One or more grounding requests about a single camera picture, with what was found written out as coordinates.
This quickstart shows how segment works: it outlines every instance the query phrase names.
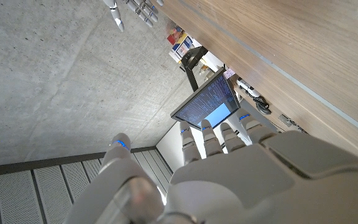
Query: blue led light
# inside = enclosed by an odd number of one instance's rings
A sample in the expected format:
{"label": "blue led light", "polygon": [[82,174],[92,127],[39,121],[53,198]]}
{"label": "blue led light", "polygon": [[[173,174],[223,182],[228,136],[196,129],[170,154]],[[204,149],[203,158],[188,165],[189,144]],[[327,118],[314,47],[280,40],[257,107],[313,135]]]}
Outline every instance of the blue led light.
{"label": "blue led light", "polygon": [[246,117],[248,117],[248,116],[249,116],[249,114],[240,117],[240,121],[241,121],[243,118],[246,118]]}
{"label": "blue led light", "polygon": [[120,141],[120,140],[117,140],[117,141],[114,141],[114,143],[118,142],[119,144],[121,144],[124,148],[128,149],[128,147],[125,145],[125,143],[123,141]]}

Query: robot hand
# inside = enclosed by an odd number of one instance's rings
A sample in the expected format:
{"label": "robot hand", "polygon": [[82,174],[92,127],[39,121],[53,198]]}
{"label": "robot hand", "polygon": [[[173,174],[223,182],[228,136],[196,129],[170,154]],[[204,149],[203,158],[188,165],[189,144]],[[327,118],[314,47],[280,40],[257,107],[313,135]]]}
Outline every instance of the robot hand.
{"label": "robot hand", "polygon": [[[119,13],[116,0],[103,0],[104,3],[109,6],[112,17],[116,22],[118,28],[124,31],[124,24],[121,20],[121,15]],[[153,12],[154,6],[150,0],[122,0],[128,7],[136,13],[149,27],[153,27],[152,22],[149,20],[148,16],[154,21],[157,22],[158,18]],[[157,0],[157,2],[163,6],[162,0]]]}
{"label": "robot hand", "polygon": [[203,120],[205,159],[180,123],[185,165],[172,175],[165,206],[118,134],[65,223],[358,223],[358,157],[298,131],[275,134],[243,109],[235,116],[252,145],[223,123],[224,154]]}

